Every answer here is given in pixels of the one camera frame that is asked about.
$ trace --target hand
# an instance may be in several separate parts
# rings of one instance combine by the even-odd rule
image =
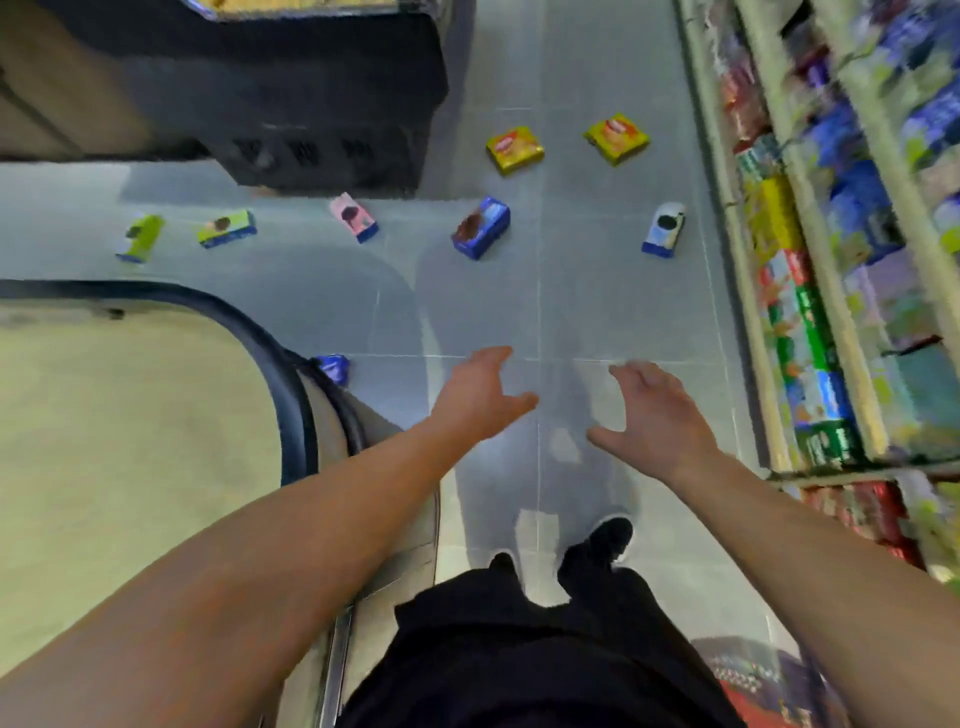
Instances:
[[[721,454],[697,405],[675,376],[648,361],[613,364],[627,409],[627,429],[591,427],[587,439],[641,473],[668,485]]]
[[[532,412],[540,401],[533,392],[518,397],[503,394],[500,368],[513,352],[511,347],[489,347],[457,364],[433,405],[430,420],[463,434],[472,447]]]

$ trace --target green box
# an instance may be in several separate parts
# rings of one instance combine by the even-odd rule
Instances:
[[[164,220],[159,215],[145,215],[134,220],[117,249],[117,257],[128,263],[146,263],[163,225]]]
[[[813,369],[837,368],[836,347],[820,297],[808,285],[789,286],[767,308],[777,336],[777,358],[783,377],[790,381]]]
[[[829,422],[800,427],[797,442],[811,469],[841,469],[863,459],[860,441],[846,422]]]

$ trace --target blue package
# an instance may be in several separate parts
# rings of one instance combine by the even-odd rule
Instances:
[[[341,353],[330,354],[329,356],[314,356],[310,361],[314,362],[321,371],[330,377],[330,381],[338,387],[346,387],[350,377],[350,360]]]
[[[460,224],[456,232],[450,235],[450,239],[458,251],[468,258],[479,260],[508,227],[510,208],[499,200],[488,197]]]

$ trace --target black shoe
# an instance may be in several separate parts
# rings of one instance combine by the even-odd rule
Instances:
[[[634,538],[634,525],[624,516],[600,523],[585,541],[590,558],[605,566],[612,565],[627,550]]]
[[[516,574],[516,564],[510,551],[497,551],[490,561],[491,569],[501,569]]]

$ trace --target supermarket aisle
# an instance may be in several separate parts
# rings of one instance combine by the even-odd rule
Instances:
[[[756,462],[674,6],[477,0],[472,10],[463,3],[448,39],[454,90],[417,199],[371,201],[382,232],[362,247],[326,200],[256,197],[212,162],[5,165],[3,275],[136,276],[209,291],[289,348],[348,354],[352,393],[399,426],[428,412],[458,357],[511,344],[508,386],[538,390],[540,410],[444,481],[440,577],[511,547],[532,598],[554,603],[564,598],[552,576],[558,550],[628,511],[638,524],[628,563],[687,636],[776,640],[765,604],[685,507],[584,438],[594,420],[622,424],[607,363],[649,358],[683,380],[725,449]],[[617,112],[652,144],[614,169],[582,133]],[[518,125],[539,134],[546,159],[502,179],[484,143]],[[487,194],[514,222],[471,262],[448,236]],[[673,260],[640,252],[667,201],[688,206]],[[256,238],[199,249],[196,227],[243,206]],[[110,246],[146,212],[167,229],[152,261],[131,270]]]

